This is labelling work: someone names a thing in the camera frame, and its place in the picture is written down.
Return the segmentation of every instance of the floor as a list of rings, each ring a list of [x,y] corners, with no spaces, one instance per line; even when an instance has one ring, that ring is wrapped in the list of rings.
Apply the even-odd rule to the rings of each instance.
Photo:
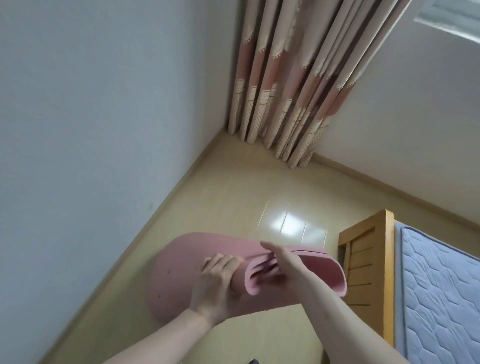
[[[218,232],[324,246],[336,255],[338,233],[382,208],[480,256],[480,234],[468,228],[315,162],[290,170],[260,143],[225,134],[49,363],[101,363],[158,328],[145,302],[146,277],[155,254],[178,235]],[[321,357],[321,343],[296,305],[228,320],[183,363],[317,364]]]

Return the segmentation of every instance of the window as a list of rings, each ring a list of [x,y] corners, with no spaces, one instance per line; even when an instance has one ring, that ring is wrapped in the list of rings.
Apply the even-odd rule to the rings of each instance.
[[[480,43],[480,0],[429,0],[415,21]]]

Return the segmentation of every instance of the curtain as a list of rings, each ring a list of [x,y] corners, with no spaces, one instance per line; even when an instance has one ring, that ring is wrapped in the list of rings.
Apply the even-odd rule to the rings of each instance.
[[[248,0],[228,132],[304,167],[410,0]]]

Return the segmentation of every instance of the light blue mattress pad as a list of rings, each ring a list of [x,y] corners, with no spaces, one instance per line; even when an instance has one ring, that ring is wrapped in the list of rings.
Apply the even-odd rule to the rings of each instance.
[[[395,346],[411,363],[480,363],[480,261],[400,223]]]

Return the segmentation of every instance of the rolled yoga mat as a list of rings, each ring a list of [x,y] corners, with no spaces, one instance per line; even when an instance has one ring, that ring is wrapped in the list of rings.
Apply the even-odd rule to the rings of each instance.
[[[287,246],[306,267],[319,276],[338,296],[347,292],[340,264],[324,249]],[[241,294],[240,304],[232,316],[251,314],[297,304],[292,292],[280,286],[258,285],[259,275],[276,267],[274,255],[258,241],[204,232],[192,232],[172,240],[160,251],[152,270],[148,288],[148,305],[155,318],[167,323],[190,305],[192,285],[205,263],[216,253],[245,259],[235,271],[231,288]]]

